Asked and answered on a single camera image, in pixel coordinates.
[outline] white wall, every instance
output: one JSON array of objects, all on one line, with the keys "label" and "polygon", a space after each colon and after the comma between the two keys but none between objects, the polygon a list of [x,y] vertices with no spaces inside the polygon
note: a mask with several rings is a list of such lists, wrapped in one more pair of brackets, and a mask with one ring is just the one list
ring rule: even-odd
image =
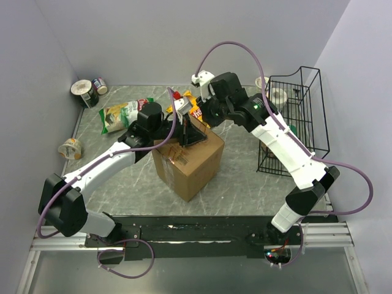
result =
[{"label": "white wall", "polygon": [[[189,84],[205,52],[236,40],[268,75],[313,66],[349,0],[36,0],[79,77],[111,85]],[[239,48],[221,48],[205,69],[259,74]]]},{"label": "white wall", "polygon": [[[392,2],[351,0],[316,67],[323,74],[332,152],[364,170],[374,200],[347,217],[371,293],[392,293]],[[331,198],[336,211],[365,202],[364,181],[341,168]]]},{"label": "white wall", "polygon": [[75,126],[77,76],[34,1],[0,9],[0,285],[14,293],[38,220],[45,178],[61,172],[56,150]]}]

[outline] packing tape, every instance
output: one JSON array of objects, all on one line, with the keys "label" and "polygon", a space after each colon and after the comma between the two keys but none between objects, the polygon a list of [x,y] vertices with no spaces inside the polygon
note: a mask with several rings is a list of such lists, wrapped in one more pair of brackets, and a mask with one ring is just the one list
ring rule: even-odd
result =
[{"label": "packing tape", "polygon": [[58,148],[58,151],[66,159],[80,159],[81,143],[77,139],[70,138]]},{"label": "packing tape", "polygon": [[283,106],[287,102],[287,93],[281,88],[272,88],[271,96],[268,97],[269,93],[266,93],[267,98],[276,106],[276,108],[281,111]]},{"label": "packing tape", "polygon": [[164,168],[166,184],[169,186],[169,188],[174,189],[173,162],[170,157],[164,158],[162,156],[162,166]]}]

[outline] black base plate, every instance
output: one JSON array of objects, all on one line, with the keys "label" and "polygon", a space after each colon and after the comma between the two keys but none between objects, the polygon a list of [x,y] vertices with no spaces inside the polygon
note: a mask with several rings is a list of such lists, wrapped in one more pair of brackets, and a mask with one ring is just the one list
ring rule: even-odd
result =
[{"label": "black base plate", "polygon": [[[150,243],[156,258],[246,256],[264,258],[264,246],[273,244],[267,235],[272,216],[115,216],[122,223],[124,239],[138,238]],[[336,216],[309,216],[304,223],[338,222]],[[292,227],[285,238],[299,245],[298,227]],[[86,239],[86,247],[112,247]],[[147,246],[129,242],[126,260],[150,258]]]}]

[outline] green snack bag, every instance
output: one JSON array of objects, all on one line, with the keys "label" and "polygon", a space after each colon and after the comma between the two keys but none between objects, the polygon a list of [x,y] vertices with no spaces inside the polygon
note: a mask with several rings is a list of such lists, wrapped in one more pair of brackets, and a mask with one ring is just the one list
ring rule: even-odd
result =
[{"label": "green snack bag", "polygon": [[104,125],[102,134],[128,128],[137,119],[137,113],[143,105],[153,101],[153,98],[139,99],[99,110]]}]

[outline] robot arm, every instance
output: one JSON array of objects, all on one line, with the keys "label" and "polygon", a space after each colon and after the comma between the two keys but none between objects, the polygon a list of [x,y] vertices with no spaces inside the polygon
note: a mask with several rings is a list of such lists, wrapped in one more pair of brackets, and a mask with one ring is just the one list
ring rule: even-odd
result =
[{"label": "robot arm", "polygon": [[[205,140],[206,135],[199,131],[190,121],[188,111],[192,104],[188,98],[175,102],[177,123],[172,138],[177,138],[181,146],[189,146]],[[76,232],[91,233],[106,238],[107,241],[117,241],[121,238],[121,224],[116,223],[107,213],[97,213],[86,209],[85,203],[91,194],[106,180],[120,170],[137,163],[146,156],[154,140],[168,137],[172,122],[163,119],[164,114],[159,104],[151,102],[143,106],[137,120],[129,126],[126,133],[118,138],[106,152],[63,178],[52,174],[45,181],[39,214],[50,199],[73,179],[78,179],[69,189],[66,189],[50,206],[45,218],[64,236],[72,236]],[[99,165],[97,162],[109,155],[110,158]]]},{"label": "robot arm", "polygon": [[270,117],[261,93],[248,97],[235,73],[227,72],[214,77],[203,71],[198,76],[199,80],[192,76],[192,82],[197,86],[195,82],[199,81],[200,87],[204,87],[200,91],[202,96],[197,100],[203,120],[214,127],[225,119],[231,119],[238,126],[245,127],[274,153],[293,177],[296,188],[286,196],[270,227],[278,235],[287,232],[324,196],[339,176],[339,170],[336,167],[328,168],[309,157],[288,135],[291,130],[276,107],[268,102],[283,129]]}]

